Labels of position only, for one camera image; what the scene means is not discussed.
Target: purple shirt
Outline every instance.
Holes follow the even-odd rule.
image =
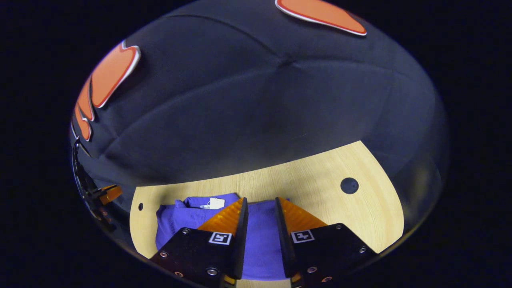
[[[224,199],[224,208],[239,199],[235,193],[211,197]],[[199,208],[209,201],[210,196],[188,197],[184,201],[176,200],[175,205],[161,205],[157,211],[157,249],[160,250],[181,228],[197,229],[224,209]],[[263,281],[286,279],[275,219],[275,201],[250,203],[248,209],[242,278]]]

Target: orange shape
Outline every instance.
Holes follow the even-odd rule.
[[[93,106],[91,104],[91,97],[89,95],[91,78],[87,78],[86,83],[83,85],[82,91],[78,95],[77,105],[80,107],[83,115],[89,120],[94,121]]]
[[[105,105],[114,90],[133,71],[139,58],[139,47],[126,48],[124,41],[103,58],[91,76],[91,101],[94,107],[101,108]]]
[[[321,0],[275,0],[275,5],[284,13],[302,20],[366,35],[366,29],[345,10]]]
[[[108,186],[102,189],[103,191],[106,191],[106,194],[103,196],[100,196],[99,199],[103,205],[106,205],[109,202],[112,202],[114,199],[119,197],[119,195],[123,194],[123,191],[121,190],[121,187],[117,185]]]
[[[89,141],[91,139],[91,126],[89,125],[89,122],[87,121],[87,118],[83,117],[80,113],[80,108],[78,107],[78,103],[75,105],[75,117],[76,121],[78,122],[78,127],[80,128],[80,131],[82,132],[82,137]]]
[[[238,220],[244,198],[238,199],[235,203],[224,208],[214,217],[199,226],[198,230],[231,233],[235,236],[237,232]]]
[[[280,197],[278,197],[278,199],[281,203],[281,210],[283,210],[288,235],[296,231],[304,231],[327,226],[327,224],[322,220],[316,218],[299,206],[292,204],[290,201]]]
[[[299,272],[297,272],[295,275],[293,275],[293,277],[291,277],[291,282],[295,283],[295,282],[299,281],[301,278],[302,278],[301,274]]]
[[[224,281],[228,282],[229,284],[231,285],[234,285],[235,284],[235,280],[227,275],[224,275]]]

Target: black fabric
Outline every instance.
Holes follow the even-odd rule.
[[[395,186],[410,230],[444,181],[442,105],[414,58],[354,17],[367,36],[293,18],[264,0],[197,1],[157,19],[126,40],[140,47],[140,62],[95,110],[84,144],[92,158],[80,153],[80,162],[98,181],[150,186],[362,140]]]

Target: black background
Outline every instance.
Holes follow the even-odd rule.
[[[337,2],[422,64],[445,102],[452,142],[446,188],[430,217],[399,248],[347,277],[343,286],[506,286],[512,262],[506,226],[510,191],[503,185],[510,179],[512,106],[506,100],[512,77],[506,62],[512,33],[503,15],[510,5]],[[6,231],[14,235],[4,245],[7,287],[177,286],[92,223],[72,180],[67,133],[76,96],[98,61],[185,3],[2,4],[4,203]]]

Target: circular hole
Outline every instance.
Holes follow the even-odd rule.
[[[359,189],[359,183],[354,178],[345,178],[341,183],[342,191],[347,194],[354,194]]]

